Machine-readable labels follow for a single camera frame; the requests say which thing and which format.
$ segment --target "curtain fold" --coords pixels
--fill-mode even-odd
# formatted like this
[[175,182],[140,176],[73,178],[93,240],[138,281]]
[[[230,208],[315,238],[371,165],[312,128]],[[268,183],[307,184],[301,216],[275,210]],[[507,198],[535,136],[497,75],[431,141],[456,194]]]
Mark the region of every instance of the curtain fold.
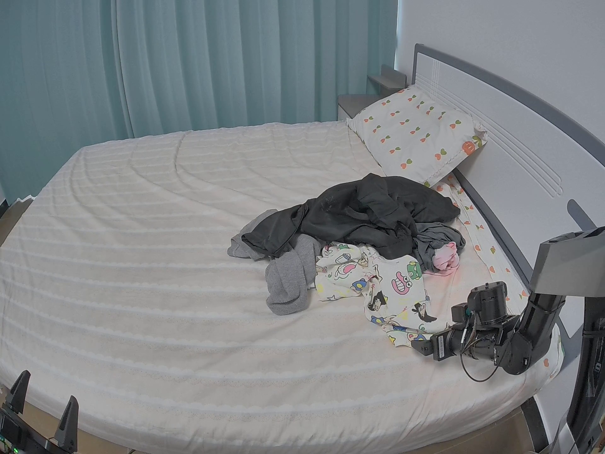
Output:
[[0,0],[0,182],[36,194],[111,139],[336,119],[396,21],[397,0]]

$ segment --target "bed sheet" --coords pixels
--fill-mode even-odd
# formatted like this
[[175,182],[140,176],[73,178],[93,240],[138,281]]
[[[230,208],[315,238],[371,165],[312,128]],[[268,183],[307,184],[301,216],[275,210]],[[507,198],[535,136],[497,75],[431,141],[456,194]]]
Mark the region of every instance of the bed sheet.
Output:
[[[279,317],[265,261],[226,255],[268,208],[382,174],[342,122],[178,132],[81,149],[0,247],[0,377],[30,370],[30,403],[149,453],[400,453],[502,417],[556,374],[557,334],[524,375],[484,384],[459,362],[392,346],[361,298],[310,295]],[[427,276],[443,314],[473,286],[524,291],[453,177],[468,245],[455,275]],[[477,376],[488,362],[474,362]]]

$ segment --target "black jacket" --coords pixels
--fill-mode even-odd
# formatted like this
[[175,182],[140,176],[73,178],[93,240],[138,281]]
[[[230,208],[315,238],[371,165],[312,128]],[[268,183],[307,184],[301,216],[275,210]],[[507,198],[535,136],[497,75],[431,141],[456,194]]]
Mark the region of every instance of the black jacket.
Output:
[[266,217],[242,240],[279,257],[298,232],[326,242],[369,244],[382,257],[395,259],[412,253],[415,222],[449,222],[459,214],[449,198],[420,183],[370,173]]

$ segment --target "pink cloth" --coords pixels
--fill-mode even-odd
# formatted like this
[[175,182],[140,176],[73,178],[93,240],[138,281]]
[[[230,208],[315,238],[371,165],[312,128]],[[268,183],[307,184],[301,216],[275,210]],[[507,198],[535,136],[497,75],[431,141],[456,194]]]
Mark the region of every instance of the pink cloth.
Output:
[[450,242],[440,249],[435,251],[433,256],[433,266],[441,271],[437,273],[443,276],[451,274],[458,268],[460,257],[458,257],[458,249],[456,242]]

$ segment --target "white headboard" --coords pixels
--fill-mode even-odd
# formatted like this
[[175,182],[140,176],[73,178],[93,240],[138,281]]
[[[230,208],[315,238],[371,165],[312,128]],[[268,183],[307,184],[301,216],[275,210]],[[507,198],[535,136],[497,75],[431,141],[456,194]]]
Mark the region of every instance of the white headboard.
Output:
[[[605,144],[586,128],[512,82],[421,44],[412,84],[488,130],[487,146],[455,173],[522,280],[531,277],[540,242],[605,224]],[[583,300],[568,297],[561,318],[569,336],[579,333],[582,312]],[[565,336],[568,363],[579,334]]]

